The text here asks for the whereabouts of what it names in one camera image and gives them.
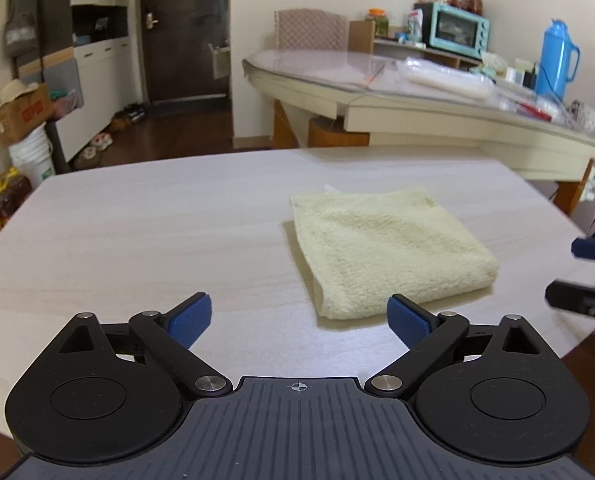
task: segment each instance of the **white bucket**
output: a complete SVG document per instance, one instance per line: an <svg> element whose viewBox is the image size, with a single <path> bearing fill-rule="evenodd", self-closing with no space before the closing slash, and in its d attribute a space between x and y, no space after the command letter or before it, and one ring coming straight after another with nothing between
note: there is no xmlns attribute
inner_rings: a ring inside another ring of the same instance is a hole
<svg viewBox="0 0 595 480"><path fill-rule="evenodd" d="M44 126L36 128L24 140L9 147L14 166L27 176L33 189L56 174L51 160L52 146Z"/></svg>

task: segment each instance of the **cardboard box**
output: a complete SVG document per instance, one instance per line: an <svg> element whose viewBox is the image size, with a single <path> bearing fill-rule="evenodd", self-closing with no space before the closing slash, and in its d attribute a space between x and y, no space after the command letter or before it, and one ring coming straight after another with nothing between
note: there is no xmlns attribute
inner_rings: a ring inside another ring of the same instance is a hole
<svg viewBox="0 0 595 480"><path fill-rule="evenodd" d="M0 139L5 146L23 140L53 115L53 104L45 84L0 107Z"/></svg>

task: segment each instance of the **dark brown door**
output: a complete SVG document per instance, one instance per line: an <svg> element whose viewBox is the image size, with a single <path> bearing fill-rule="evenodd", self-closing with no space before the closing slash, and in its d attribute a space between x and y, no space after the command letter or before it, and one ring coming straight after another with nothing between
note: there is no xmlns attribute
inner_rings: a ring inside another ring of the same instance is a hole
<svg viewBox="0 0 595 480"><path fill-rule="evenodd" d="M228 0L142 0L142 37L151 102L226 94L228 77L213 79L209 43L224 46ZM150 30L146 13L158 20Z"/></svg>

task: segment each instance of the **oven window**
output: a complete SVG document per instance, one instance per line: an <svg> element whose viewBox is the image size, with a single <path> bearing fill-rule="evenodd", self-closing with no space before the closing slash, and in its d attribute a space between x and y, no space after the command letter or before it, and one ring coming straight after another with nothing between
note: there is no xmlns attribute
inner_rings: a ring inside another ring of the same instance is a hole
<svg viewBox="0 0 595 480"><path fill-rule="evenodd" d="M477 22L438 12L435 36L441 40L474 48L477 40Z"/></svg>

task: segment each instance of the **gray ribbed plate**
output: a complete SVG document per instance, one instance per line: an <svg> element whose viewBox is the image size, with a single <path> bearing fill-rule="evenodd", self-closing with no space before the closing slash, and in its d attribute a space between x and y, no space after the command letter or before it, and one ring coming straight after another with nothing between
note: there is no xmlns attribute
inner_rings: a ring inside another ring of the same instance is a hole
<svg viewBox="0 0 595 480"><path fill-rule="evenodd" d="M589 480L573 460L501 468L433 442L400 400L353 379L245 378L197 401L180 429L122 463L69 468L28 458L10 480Z"/></svg>

